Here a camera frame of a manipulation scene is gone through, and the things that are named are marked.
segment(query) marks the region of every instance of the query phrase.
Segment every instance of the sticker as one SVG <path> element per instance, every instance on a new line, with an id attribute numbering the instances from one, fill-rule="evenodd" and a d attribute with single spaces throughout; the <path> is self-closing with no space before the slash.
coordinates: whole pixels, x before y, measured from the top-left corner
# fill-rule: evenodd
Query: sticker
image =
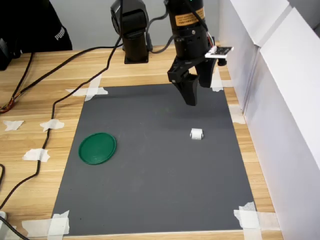
<path id="1" fill-rule="evenodd" d="M 196 11 L 201 19 L 205 19 L 205 8 Z M 188 26 L 199 22 L 196 16 L 191 12 L 183 15 L 175 16 L 175 23 L 178 27 Z"/>
<path id="2" fill-rule="evenodd" d="M 48 122 L 44 122 L 40 124 L 41 127 L 43 127 L 43 131 L 47 131 L 48 129 L 62 129 L 65 124 L 58 119 L 51 119 Z"/>

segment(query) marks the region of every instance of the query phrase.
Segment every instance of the white tape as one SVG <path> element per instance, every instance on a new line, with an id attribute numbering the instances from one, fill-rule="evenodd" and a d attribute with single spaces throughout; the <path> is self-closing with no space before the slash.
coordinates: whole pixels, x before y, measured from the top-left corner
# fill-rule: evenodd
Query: white tape
<path id="1" fill-rule="evenodd" d="M 24 121 L 3 121 L 3 123 L 6 125 L 5 131 L 15 131 L 20 128 Z"/>
<path id="2" fill-rule="evenodd" d="M 48 240 L 62 240 L 69 234 L 69 211 L 54 214 L 52 219 L 22 221 L 22 227 L 28 232 L 29 238 L 47 238 Z"/>
<path id="3" fill-rule="evenodd" d="M 11 231 L 8 227 L 7 227 L 7 233 L 6 236 L 4 238 L 5 240 L 19 240 L 20 237 L 18 237 L 13 231 Z"/>
<path id="4" fill-rule="evenodd" d="M 277 215 L 273 212 L 257 212 L 254 202 L 239 206 L 239 210 L 233 213 L 243 228 L 245 240 L 262 240 L 261 230 L 281 230 Z"/>
<path id="5" fill-rule="evenodd" d="M 212 74 L 211 88 L 214 92 L 219 92 L 224 89 L 218 67 L 215 68 L 214 73 Z"/>
<path id="6" fill-rule="evenodd" d="M 246 124 L 246 120 L 244 115 L 242 114 L 240 105 L 238 104 L 229 105 L 229 111 L 230 111 L 233 123 Z"/>
<path id="7" fill-rule="evenodd" d="M 25 153 L 25 155 L 22 157 L 22 160 L 27 161 L 38 161 L 41 160 L 41 162 L 48 162 L 48 159 L 50 156 L 48 155 L 48 150 L 38 148 L 38 149 L 31 149 Z"/>
<path id="8" fill-rule="evenodd" d="M 89 88 L 80 88 L 76 91 L 72 96 L 80 97 L 86 96 L 84 101 L 87 102 L 91 100 L 95 95 L 108 95 L 108 91 L 106 91 L 103 87 L 100 86 L 102 75 L 100 74 L 95 79 L 90 82 Z M 69 93 L 73 92 L 74 89 L 66 89 Z"/>
<path id="9" fill-rule="evenodd" d="M 62 129 L 65 124 L 58 119 L 51 119 L 50 121 L 44 122 L 40 124 L 43 127 L 43 131 L 47 131 L 48 129 Z"/>
<path id="10" fill-rule="evenodd" d="M 193 140 L 201 140 L 204 137 L 204 132 L 202 131 L 202 129 L 192 128 L 190 137 Z"/>

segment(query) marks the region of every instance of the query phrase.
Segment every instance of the wooden tabletop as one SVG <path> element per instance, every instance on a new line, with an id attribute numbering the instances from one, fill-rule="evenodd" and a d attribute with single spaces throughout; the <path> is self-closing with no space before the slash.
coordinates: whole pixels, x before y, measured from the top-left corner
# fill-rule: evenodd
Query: wooden tabletop
<path id="1" fill-rule="evenodd" d="M 0 163 L 6 167 L 4 181 L 0 189 L 0 203 L 18 182 L 36 172 L 37 163 L 22 160 L 22 157 L 30 149 L 42 147 L 46 132 L 43 132 L 40 124 L 50 120 L 54 101 L 68 94 L 66 89 L 76 88 L 102 70 L 107 64 L 110 52 L 111 50 L 108 49 L 98 49 L 75 59 L 20 97 L 13 110 L 0 115 Z M 52 70 L 75 53 L 75 51 L 36 53 L 22 87 Z M 109 70 L 102 74 L 100 86 L 168 84 L 167 71 L 171 67 L 175 56 L 175 48 L 170 46 L 162 54 L 151 54 L 148 64 L 125 65 L 124 53 L 121 49 L 118 49 L 112 58 Z M 0 106 L 10 99 L 26 69 L 29 58 L 30 54 L 23 54 L 19 59 L 14 59 L 6 71 L 0 72 Z M 222 80 L 230 80 L 227 67 L 219 67 L 219 70 Z M 233 88 L 225 88 L 224 91 L 228 104 L 239 104 Z M 28 232 L 22 228 L 22 221 L 51 218 L 84 99 L 84 96 L 71 96 L 57 104 L 55 118 L 64 122 L 65 126 L 51 132 L 47 145 L 50 155 L 49 161 L 41 164 L 39 175 L 21 185 L 2 209 L 8 214 L 8 221 L 17 226 L 18 231 L 25 236 Z M 18 130 L 5 131 L 6 126 L 3 121 L 21 120 L 24 123 Z M 274 213 L 273 204 L 248 127 L 246 124 L 234 123 L 234 128 L 257 211 Z M 263 231 L 262 236 L 264 240 L 283 239 L 280 231 Z M 94 240 L 243 240 L 244 234 L 242 230 L 235 230 L 64 238 Z"/>

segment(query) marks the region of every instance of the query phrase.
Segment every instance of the small white object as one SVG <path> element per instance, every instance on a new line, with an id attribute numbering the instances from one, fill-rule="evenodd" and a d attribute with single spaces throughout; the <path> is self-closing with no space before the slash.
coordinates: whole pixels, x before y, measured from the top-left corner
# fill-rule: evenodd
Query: small white object
<path id="1" fill-rule="evenodd" d="M 246 120 L 244 115 L 242 114 L 240 105 L 238 104 L 229 105 L 229 111 L 230 111 L 233 123 L 246 124 Z"/>
<path id="2" fill-rule="evenodd" d="M 193 140 L 202 140 L 202 138 L 204 137 L 204 133 L 203 133 L 202 129 L 192 128 L 191 133 L 190 133 L 190 137 Z"/>
<path id="3" fill-rule="evenodd" d="M 65 124 L 58 119 L 51 119 L 50 121 L 44 122 L 40 124 L 43 127 L 43 131 L 47 131 L 48 129 L 62 129 Z"/>
<path id="4" fill-rule="evenodd" d="M 15 131 L 24 123 L 24 121 L 3 121 L 6 125 L 5 131 Z"/>
<path id="5" fill-rule="evenodd" d="M 38 148 L 38 149 L 31 149 L 25 153 L 25 155 L 22 157 L 22 160 L 27 161 L 38 161 L 41 160 L 41 162 L 48 162 L 48 159 L 50 156 L 48 155 L 48 150 Z"/>

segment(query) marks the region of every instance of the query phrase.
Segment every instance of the green plastic lid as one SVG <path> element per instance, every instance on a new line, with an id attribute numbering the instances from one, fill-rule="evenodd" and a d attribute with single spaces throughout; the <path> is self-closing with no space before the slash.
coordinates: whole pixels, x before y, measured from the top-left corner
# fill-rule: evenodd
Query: green plastic lid
<path id="1" fill-rule="evenodd" d="M 79 157 L 86 164 L 98 165 L 108 161 L 117 148 L 116 139 L 105 132 L 88 136 L 79 147 Z"/>

